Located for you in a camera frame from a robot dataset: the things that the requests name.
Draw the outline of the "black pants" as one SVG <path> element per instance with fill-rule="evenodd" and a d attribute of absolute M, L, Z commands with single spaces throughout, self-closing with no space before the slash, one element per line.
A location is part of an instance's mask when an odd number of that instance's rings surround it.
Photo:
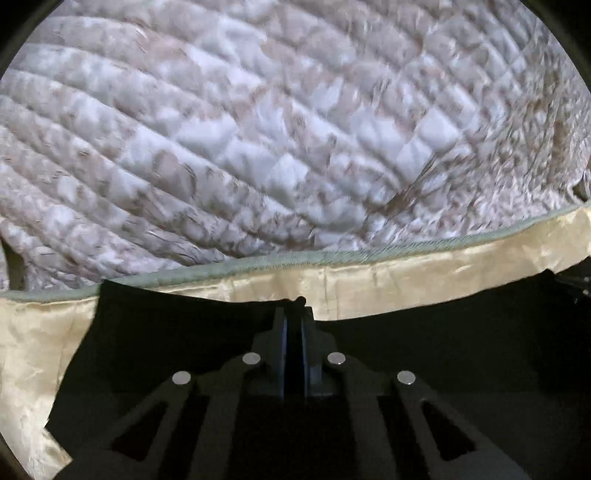
<path fill-rule="evenodd" d="M 590 265 L 320 321 L 102 284 L 47 430 L 64 479 L 586 479 Z"/>

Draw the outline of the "gold satin bed cover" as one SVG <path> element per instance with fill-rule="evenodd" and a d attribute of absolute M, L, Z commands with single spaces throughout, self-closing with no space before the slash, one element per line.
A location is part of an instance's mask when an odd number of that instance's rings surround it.
<path fill-rule="evenodd" d="M 590 253 L 590 208 L 494 232 L 375 251 L 297 252 L 129 276 L 130 286 L 222 301 L 304 296 L 322 321 L 443 303 L 563 271 Z M 1 296 L 1 436 L 24 477 L 50 479 L 68 455 L 44 427 L 98 289 Z"/>

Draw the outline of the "beige floral quilted comforter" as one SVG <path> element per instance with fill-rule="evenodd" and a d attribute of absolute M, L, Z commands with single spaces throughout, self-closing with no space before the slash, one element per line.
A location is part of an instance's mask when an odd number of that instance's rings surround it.
<path fill-rule="evenodd" d="M 519 1 L 63 1 L 1 79 L 1 256 L 27 290 L 589 198 L 589 89 Z"/>

